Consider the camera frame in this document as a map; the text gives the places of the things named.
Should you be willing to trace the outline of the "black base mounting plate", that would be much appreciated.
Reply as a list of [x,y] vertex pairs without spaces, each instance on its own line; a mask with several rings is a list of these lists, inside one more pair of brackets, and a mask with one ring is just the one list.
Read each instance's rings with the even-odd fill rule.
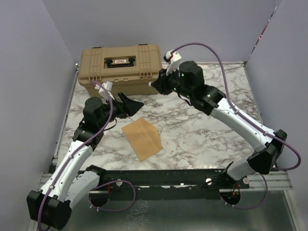
[[223,169],[105,170],[91,165],[87,171],[99,176],[100,185],[111,184],[91,195],[98,200],[216,200],[220,190],[249,188],[243,179],[229,179]]

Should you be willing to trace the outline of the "aluminium frame rail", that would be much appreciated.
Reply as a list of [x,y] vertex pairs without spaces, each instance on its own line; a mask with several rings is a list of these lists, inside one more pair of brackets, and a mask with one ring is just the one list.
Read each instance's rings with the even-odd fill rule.
[[[249,188],[245,189],[244,186],[240,187],[241,192],[256,191],[261,192],[266,189],[264,179],[260,174],[248,175],[247,182]],[[293,188],[289,175],[286,171],[271,172],[265,175],[268,191],[288,191]]]

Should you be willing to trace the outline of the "tan plastic tool case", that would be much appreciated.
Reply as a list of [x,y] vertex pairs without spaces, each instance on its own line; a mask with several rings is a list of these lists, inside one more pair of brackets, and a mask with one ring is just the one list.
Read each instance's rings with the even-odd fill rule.
[[157,44],[128,47],[93,47],[81,53],[78,82],[91,97],[100,97],[91,84],[111,82],[111,93],[151,95],[158,91],[149,82],[158,78],[162,69],[160,48]]

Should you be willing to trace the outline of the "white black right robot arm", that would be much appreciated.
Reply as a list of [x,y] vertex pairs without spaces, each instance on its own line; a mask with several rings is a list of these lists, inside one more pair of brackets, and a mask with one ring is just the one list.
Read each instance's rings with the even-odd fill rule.
[[283,144],[276,139],[286,140],[287,134],[260,124],[239,108],[232,109],[225,93],[205,84],[203,70],[197,63],[183,62],[171,74],[161,69],[158,79],[149,85],[162,95],[175,92],[187,98],[195,109],[221,121],[251,145],[254,152],[249,157],[227,166],[221,176],[224,187],[234,187],[246,175],[266,175],[272,170],[283,149]]

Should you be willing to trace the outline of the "brown paper envelope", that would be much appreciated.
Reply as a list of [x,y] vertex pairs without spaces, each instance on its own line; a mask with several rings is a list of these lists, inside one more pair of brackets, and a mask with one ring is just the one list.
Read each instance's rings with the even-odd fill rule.
[[139,161],[144,161],[162,150],[156,126],[140,118],[122,128]]

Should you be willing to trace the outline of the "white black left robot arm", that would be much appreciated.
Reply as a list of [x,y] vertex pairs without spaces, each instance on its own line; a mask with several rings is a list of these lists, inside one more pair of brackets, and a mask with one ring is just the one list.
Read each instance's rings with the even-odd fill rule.
[[103,131],[115,118],[135,115],[143,103],[134,101],[119,93],[120,101],[109,98],[103,103],[98,97],[85,101],[83,120],[76,129],[69,150],[49,180],[36,192],[31,191],[27,205],[32,220],[48,228],[61,230],[67,224],[72,209],[91,189],[101,190],[106,177],[93,171],[85,171],[77,180],[76,176],[103,137]]

